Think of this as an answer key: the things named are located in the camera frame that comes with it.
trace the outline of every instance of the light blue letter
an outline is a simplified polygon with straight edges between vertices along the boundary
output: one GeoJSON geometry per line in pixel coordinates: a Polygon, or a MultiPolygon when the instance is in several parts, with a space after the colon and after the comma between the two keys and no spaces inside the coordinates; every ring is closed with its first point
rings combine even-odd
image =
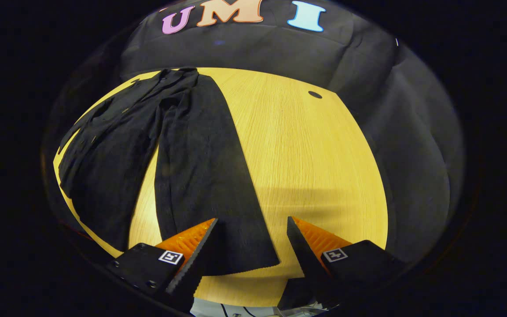
{"type": "Polygon", "coordinates": [[[318,25],[318,19],[320,18],[320,12],[326,12],[326,9],[300,1],[293,1],[292,4],[296,6],[296,16],[294,16],[294,19],[287,21],[290,26],[314,32],[324,31],[318,25]]]}

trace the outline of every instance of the black fabric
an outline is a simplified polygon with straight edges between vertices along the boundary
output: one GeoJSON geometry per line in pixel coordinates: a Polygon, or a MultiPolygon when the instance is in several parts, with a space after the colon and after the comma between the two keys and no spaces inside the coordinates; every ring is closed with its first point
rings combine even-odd
{"type": "Polygon", "coordinates": [[[54,173],[48,173],[64,134],[97,100],[120,85],[118,75],[120,55],[132,31],[134,22],[98,47],[70,76],[52,105],[48,126],[42,140],[42,173],[48,201],[56,217],[78,232],[85,232],[66,205],[54,173]]]}
{"type": "Polygon", "coordinates": [[[80,220],[111,246],[127,249],[139,188],[159,144],[155,190],[163,239],[219,218],[219,265],[207,275],[279,263],[213,79],[195,68],[163,70],[90,110],[65,134],[60,150],[76,132],[59,166],[62,189],[80,220]]]}
{"type": "Polygon", "coordinates": [[[459,120],[443,86],[401,39],[326,0],[312,0],[324,31],[287,24],[291,2],[264,0],[258,23],[232,19],[197,27],[202,1],[185,1],[147,16],[129,38],[120,76],[193,64],[256,70],[336,92],[374,154],[388,205],[386,249],[417,261],[451,219],[463,182],[459,120]],[[195,6],[189,22],[163,34],[163,18],[195,6]]]}

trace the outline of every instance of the black garment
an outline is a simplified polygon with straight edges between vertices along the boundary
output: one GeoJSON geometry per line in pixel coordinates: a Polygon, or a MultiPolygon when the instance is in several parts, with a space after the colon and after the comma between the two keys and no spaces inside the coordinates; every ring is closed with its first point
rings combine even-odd
{"type": "Polygon", "coordinates": [[[59,166],[61,186],[81,221],[113,247],[128,247],[138,193],[159,142],[162,238],[219,218],[224,233],[207,275],[279,263],[230,110],[210,77],[183,68],[136,81],[83,116],[60,150],[78,130],[59,166]]]}
{"type": "Polygon", "coordinates": [[[47,169],[46,167],[53,166],[54,156],[62,138],[78,118],[107,92],[123,83],[123,80],[118,76],[120,55],[125,42],[140,21],[137,20],[107,40],[71,74],[60,90],[48,118],[40,153],[44,187],[51,210],[56,218],[78,232],[85,231],[72,215],[62,197],[62,192],[56,182],[54,168],[47,169]]]}

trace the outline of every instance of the letter m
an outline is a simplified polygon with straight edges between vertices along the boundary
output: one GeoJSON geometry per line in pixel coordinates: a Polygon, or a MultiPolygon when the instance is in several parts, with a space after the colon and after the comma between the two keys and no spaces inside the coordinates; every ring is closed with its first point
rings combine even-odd
{"type": "Polygon", "coordinates": [[[217,22],[214,14],[220,21],[227,22],[237,11],[235,22],[261,22],[263,18],[259,15],[259,7],[262,0],[237,0],[233,4],[228,4],[225,0],[210,0],[203,2],[203,18],[197,26],[211,26],[217,22]]]}

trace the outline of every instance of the wooden table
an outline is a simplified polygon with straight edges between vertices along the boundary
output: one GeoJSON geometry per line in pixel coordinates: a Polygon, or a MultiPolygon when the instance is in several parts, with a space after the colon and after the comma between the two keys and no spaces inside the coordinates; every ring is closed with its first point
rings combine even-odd
{"type": "MultiPolygon", "coordinates": [[[[386,246],[386,197],[375,159],[358,124],[334,92],[250,70],[198,71],[213,78],[227,100],[281,263],[244,273],[204,276],[195,297],[228,305],[276,306],[287,279],[303,276],[286,234],[290,215],[352,243],[368,239],[379,247],[386,246]]],[[[146,80],[157,73],[135,76],[92,107],[135,79],[146,80]]],[[[54,159],[58,183],[63,153],[54,159]]],[[[154,194],[157,155],[156,149],[135,206],[129,247],[162,241],[154,194]]],[[[72,201],[64,192],[62,195],[79,221],[72,201]]],[[[79,223],[108,253],[121,255],[79,223]]]]}

